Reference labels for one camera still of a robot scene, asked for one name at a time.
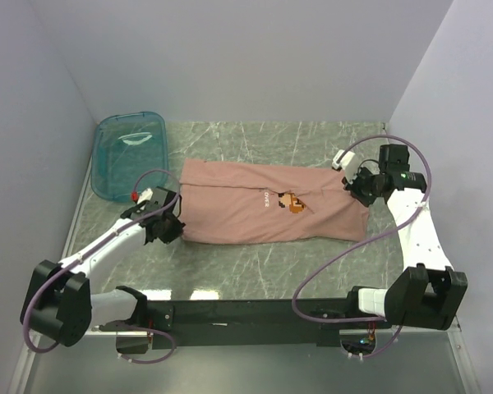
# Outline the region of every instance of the teal plastic bin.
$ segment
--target teal plastic bin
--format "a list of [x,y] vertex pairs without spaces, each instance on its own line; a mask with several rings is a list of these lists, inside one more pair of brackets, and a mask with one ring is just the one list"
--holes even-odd
[[[91,189],[109,201],[131,201],[137,178],[152,168],[168,170],[168,144],[164,119],[154,112],[116,115],[95,130]],[[164,186],[168,176],[151,173],[137,191]]]

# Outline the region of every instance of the pink garment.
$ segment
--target pink garment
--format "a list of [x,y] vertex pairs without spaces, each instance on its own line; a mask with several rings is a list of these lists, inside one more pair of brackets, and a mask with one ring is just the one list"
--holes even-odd
[[259,244],[325,236],[361,241],[369,210],[330,168],[187,159],[182,169],[183,239]]

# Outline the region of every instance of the white wall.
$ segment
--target white wall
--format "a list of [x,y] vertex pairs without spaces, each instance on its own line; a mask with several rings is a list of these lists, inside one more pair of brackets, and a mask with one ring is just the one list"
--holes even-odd
[[62,253],[93,128],[30,4],[0,0],[0,393],[21,348],[31,272]]
[[493,0],[455,0],[390,122],[426,153],[442,245],[469,288],[459,319],[493,393]]
[[388,121],[451,0],[31,0],[99,121]]

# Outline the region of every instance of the cartoon print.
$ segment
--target cartoon print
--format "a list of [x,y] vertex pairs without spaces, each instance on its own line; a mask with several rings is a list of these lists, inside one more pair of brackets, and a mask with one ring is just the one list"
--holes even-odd
[[305,204],[294,193],[278,193],[278,205],[281,208],[287,208],[292,213],[300,213],[305,209]]

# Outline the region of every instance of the marble table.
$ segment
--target marble table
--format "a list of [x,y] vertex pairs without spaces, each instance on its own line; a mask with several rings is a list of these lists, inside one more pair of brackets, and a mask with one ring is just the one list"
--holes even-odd
[[[174,122],[167,124],[169,165],[180,176],[185,158],[330,167],[338,149],[384,132],[384,125],[345,122]],[[371,140],[355,151],[376,158]],[[129,204],[99,198],[88,186],[72,230],[71,251],[88,245],[114,224]],[[367,233],[394,225],[383,201],[371,207]],[[126,285],[159,299],[290,298],[303,278],[350,242],[312,239],[264,245],[202,245],[175,240],[137,250],[113,270],[104,291]],[[304,297],[345,297],[354,285],[387,287],[402,271],[397,236],[375,242],[324,271],[302,292]]]

